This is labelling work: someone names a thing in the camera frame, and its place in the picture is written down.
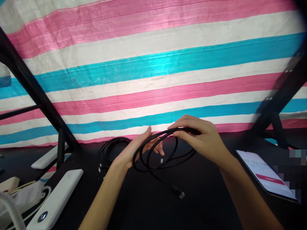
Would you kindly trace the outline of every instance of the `pink stripe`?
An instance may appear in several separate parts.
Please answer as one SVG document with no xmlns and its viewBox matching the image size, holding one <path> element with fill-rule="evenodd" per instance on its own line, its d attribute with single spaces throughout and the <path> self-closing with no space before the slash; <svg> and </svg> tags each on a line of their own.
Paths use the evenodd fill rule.
<svg viewBox="0 0 307 230">
<path fill-rule="evenodd" d="M 282 125 L 284 129 L 287 128 L 307 128 L 307 119 L 288 119 L 288 120 L 282 120 Z M 250 129 L 253 126 L 253 123 L 229 123 L 229 124 L 216 124 L 217 130 L 219 133 L 232 133 L 232 132 L 241 132 Z M 138 135 L 126 135 L 124 137 L 127 137 L 129 139 L 134 139 Z M 108 141 L 115 137 L 101 137 L 97 139 L 92 140 L 78 140 L 79 143 L 88 144 L 88 143 L 94 143 L 94 142 L 104 142 Z M 57 145 L 58 143 L 46 143 L 43 145 L 38 146 L 48 146 L 48 145 Z"/>
<path fill-rule="evenodd" d="M 11 112 L 14 110 L 8 110 L 8 111 L 2 111 L 2 113 L 6 112 Z M 9 124 L 14 124 L 22 121 L 27 121 L 27 120 L 32 120 L 32 119 L 38 119 L 38 118 L 43 118 L 45 115 L 42 113 L 40 109 L 32 110 L 23 114 L 16 115 L 14 117 L 10 117 L 4 120 L 0 120 L 0 126 L 2 125 L 9 125 Z"/>
<path fill-rule="evenodd" d="M 78 43 L 294 10 L 290 0 L 114 0 L 57 10 L 8 34 L 22 58 Z"/>
<path fill-rule="evenodd" d="M 57 170 L 56 166 L 52 166 L 47 172 L 55 172 Z"/>
<path fill-rule="evenodd" d="M 104 113 L 200 97 L 277 89 L 279 86 L 275 83 L 279 76 L 280 73 L 261 74 L 85 101 L 58 102 L 53 105 L 62 116 Z M 0 125 L 42 117 L 44 117 L 44 114 L 40 110 L 34 110 L 1 120 Z"/>
</svg>

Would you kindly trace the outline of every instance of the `striped backdrop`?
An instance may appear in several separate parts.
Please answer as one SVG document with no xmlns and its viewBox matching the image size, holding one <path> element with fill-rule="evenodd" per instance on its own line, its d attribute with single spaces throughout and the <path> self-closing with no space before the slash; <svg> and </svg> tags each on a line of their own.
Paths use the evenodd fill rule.
<svg viewBox="0 0 307 230">
<path fill-rule="evenodd" d="M 165 130 L 184 114 L 249 129 L 305 39 L 291 0 L 0 0 L 0 26 L 80 143 Z M 33 105 L 0 65 L 1 113 Z M 281 113 L 307 127 L 307 85 Z M 40 110 L 0 147 L 55 145 Z"/>
</svg>

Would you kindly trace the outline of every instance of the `table surface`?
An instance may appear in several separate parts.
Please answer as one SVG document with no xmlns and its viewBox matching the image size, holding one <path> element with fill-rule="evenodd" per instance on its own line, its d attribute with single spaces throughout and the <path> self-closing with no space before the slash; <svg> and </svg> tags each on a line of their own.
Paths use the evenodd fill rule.
<svg viewBox="0 0 307 230">
<path fill-rule="evenodd" d="M 221 133 L 221 137 L 235 157 L 237 157 L 234 153 L 236 149 L 257 153 L 264 161 L 272 153 L 278 154 L 283 151 L 250 133 Z M 164 152 L 170 154 L 174 145 L 173 137 L 164 140 Z M 101 146 L 101 143 L 82 145 L 81 149 L 74 151 L 46 183 L 55 188 L 68 170 L 83 169 L 84 171 L 53 229 L 73 230 L 78 229 L 81 224 L 105 176 L 104 172 L 98 171 L 98 151 Z M 118 146 L 112 150 L 112 153 L 116 155 L 123 148 L 124 146 Z M 184 154 L 190 148 L 186 142 L 179 140 L 176 154 Z M 158 164 L 160 159 L 161 156 L 153 155 L 153 163 Z M 248 169 L 246 172 L 286 229 L 298 229 L 305 225 L 305 206 L 269 195 L 260 187 Z M 165 185 L 150 174 L 130 169 L 123 182 L 108 229 L 187 229 L 190 227 L 192 229 L 242 229 L 220 171 L 209 160 L 196 154 L 182 165 L 155 173 L 181 188 L 185 193 L 184 199 L 180 200 L 174 196 Z"/>
<path fill-rule="evenodd" d="M 274 130 L 267 130 L 266 133 L 275 136 Z M 284 129 L 287 142 L 298 149 L 307 149 L 307 128 Z"/>
<path fill-rule="evenodd" d="M 0 154 L 4 156 L 0 158 L 0 168 L 4 170 L 0 175 L 0 183 L 11 177 L 18 177 L 21 186 L 40 179 L 55 164 L 56 160 L 49 167 L 41 170 L 33 169 L 31 165 L 52 148 L 54 146 L 0 149 Z"/>
</svg>

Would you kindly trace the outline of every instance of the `coiled cable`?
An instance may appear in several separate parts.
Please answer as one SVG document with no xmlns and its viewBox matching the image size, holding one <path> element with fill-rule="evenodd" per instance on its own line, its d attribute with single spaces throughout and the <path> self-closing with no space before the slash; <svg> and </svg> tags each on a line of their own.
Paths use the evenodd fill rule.
<svg viewBox="0 0 307 230">
<path fill-rule="evenodd" d="M 134 156 L 133 156 L 133 159 L 132 159 L 132 162 L 133 162 L 133 168 L 138 171 L 138 172 L 142 172 L 142 173 L 147 173 L 149 172 L 155 179 L 157 179 L 158 181 L 160 181 L 161 183 L 165 184 L 167 187 L 169 187 L 171 189 L 171 191 L 176 195 L 178 196 L 179 198 L 183 198 L 184 197 L 184 193 L 176 186 L 176 185 L 169 185 L 168 183 L 166 183 L 165 181 L 161 180 L 159 177 L 157 177 L 153 171 L 156 171 L 156 170 L 160 170 L 160 169 L 166 169 L 166 168 L 171 168 L 171 167 L 175 167 L 177 165 L 180 165 L 180 164 L 183 164 L 184 162 L 186 162 L 187 160 L 189 160 L 191 157 L 193 157 L 196 153 L 196 150 L 194 150 L 193 148 L 187 152 L 186 154 L 182 155 L 182 156 L 178 156 L 178 157 L 173 157 L 176 150 L 177 150 L 177 147 L 178 147 L 178 138 L 175 137 L 175 140 L 176 140 L 176 143 L 175 143 L 175 147 L 174 147 L 174 150 L 173 152 L 171 153 L 171 155 L 169 157 L 167 157 L 167 159 L 162 163 L 160 164 L 159 166 L 156 166 L 156 167 L 153 167 L 153 166 L 150 166 L 150 163 L 149 163 L 149 160 L 150 160 L 150 156 L 152 154 L 152 152 L 154 151 L 154 148 L 161 142 L 163 141 L 165 138 L 167 138 L 168 136 L 172 135 L 174 132 L 176 131 L 186 131 L 186 132 L 190 132 L 192 134 L 195 134 L 195 135 L 199 135 L 200 132 L 196 129 L 192 129 L 192 128 L 188 128 L 188 127 L 184 127 L 184 128 L 174 128 L 174 129 L 169 129 L 169 130 L 165 130 L 163 132 L 159 132 L 159 133 L 156 133 L 154 135 L 152 135 L 151 137 L 149 137 L 146 141 L 144 141 L 140 147 L 136 150 L 136 152 L 134 153 Z M 143 152 L 143 149 L 145 147 L 145 145 L 147 143 L 149 143 L 151 140 L 159 137 L 163 135 L 159 140 L 156 141 L 156 143 L 151 147 L 151 149 L 148 151 L 148 154 L 147 154 L 147 159 L 145 160 L 143 158 L 143 155 L 142 155 L 142 152 Z M 110 149 L 112 147 L 114 147 L 116 144 L 120 143 L 120 142 L 125 142 L 125 143 L 130 143 L 131 140 L 126 138 L 126 137 L 116 137 L 116 138 L 113 138 L 109 141 L 107 141 L 103 146 L 102 148 L 100 149 L 99 151 L 99 157 L 100 157 L 100 162 L 101 162 L 101 165 L 100 167 L 101 168 L 109 168 L 110 165 L 112 164 L 112 160 L 109 159 L 109 153 L 110 153 Z M 140 158 L 140 162 L 145 166 L 145 170 L 143 169 L 140 169 L 137 167 L 137 163 L 136 163 L 136 157 L 137 155 L 139 154 L 139 158 Z M 180 162 L 177 162 L 173 165 L 169 165 L 170 162 L 172 162 L 173 160 L 176 160 L 176 159 L 180 159 L 180 158 L 184 158 L 184 160 L 180 161 Z"/>
</svg>

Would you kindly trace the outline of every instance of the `left hand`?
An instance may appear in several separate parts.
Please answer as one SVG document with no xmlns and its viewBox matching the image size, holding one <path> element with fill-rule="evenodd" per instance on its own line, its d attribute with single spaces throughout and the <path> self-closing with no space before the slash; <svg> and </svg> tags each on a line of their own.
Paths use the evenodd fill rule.
<svg viewBox="0 0 307 230">
<path fill-rule="evenodd" d="M 151 126 L 149 126 L 146 130 L 145 133 L 140 134 L 136 138 L 134 138 L 130 144 L 116 157 L 114 161 L 116 162 L 121 162 L 125 164 L 128 168 L 132 167 L 132 158 L 135 153 L 135 151 L 140 147 L 140 145 L 150 136 L 152 136 L 151 132 Z M 158 137 L 151 140 L 149 143 L 147 143 L 144 148 L 143 148 L 143 153 L 145 153 L 147 150 L 150 150 L 151 147 L 158 141 Z M 160 154 L 164 156 L 164 152 L 162 149 L 162 142 L 160 142 L 155 148 L 154 148 L 155 153 Z"/>
</svg>

